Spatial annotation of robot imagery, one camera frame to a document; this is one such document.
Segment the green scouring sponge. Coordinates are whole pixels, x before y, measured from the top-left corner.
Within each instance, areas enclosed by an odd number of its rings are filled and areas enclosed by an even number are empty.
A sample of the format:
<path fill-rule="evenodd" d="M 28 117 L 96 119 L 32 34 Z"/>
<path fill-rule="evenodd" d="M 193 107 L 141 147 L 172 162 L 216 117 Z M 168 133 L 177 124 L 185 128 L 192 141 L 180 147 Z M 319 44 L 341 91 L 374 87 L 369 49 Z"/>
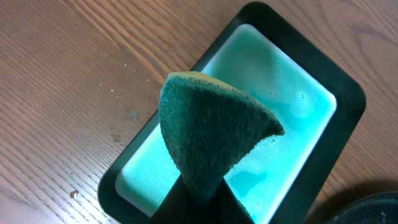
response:
<path fill-rule="evenodd" d="M 202 72 L 173 72 L 159 100 L 166 148 L 190 195 L 200 204 L 263 139 L 285 131 L 251 95 Z"/>

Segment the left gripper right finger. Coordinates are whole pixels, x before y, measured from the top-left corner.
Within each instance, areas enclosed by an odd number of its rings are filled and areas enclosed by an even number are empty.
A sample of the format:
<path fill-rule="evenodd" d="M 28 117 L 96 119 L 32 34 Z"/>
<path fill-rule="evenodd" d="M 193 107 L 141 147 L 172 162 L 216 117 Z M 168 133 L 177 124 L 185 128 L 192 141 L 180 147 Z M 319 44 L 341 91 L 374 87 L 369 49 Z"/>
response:
<path fill-rule="evenodd" d="M 219 224 L 254 224 L 245 207 L 223 179 L 214 197 L 214 219 Z"/>

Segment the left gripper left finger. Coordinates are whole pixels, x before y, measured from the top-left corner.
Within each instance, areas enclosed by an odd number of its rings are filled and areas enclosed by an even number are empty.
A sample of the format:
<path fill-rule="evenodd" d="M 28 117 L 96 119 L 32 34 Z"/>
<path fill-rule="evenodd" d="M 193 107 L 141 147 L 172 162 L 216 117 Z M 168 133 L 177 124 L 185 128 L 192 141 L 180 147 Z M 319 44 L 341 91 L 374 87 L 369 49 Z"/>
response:
<path fill-rule="evenodd" d="M 197 224 L 199 223 L 197 208 L 197 201 L 190 195 L 180 175 L 159 208 L 146 223 Z"/>

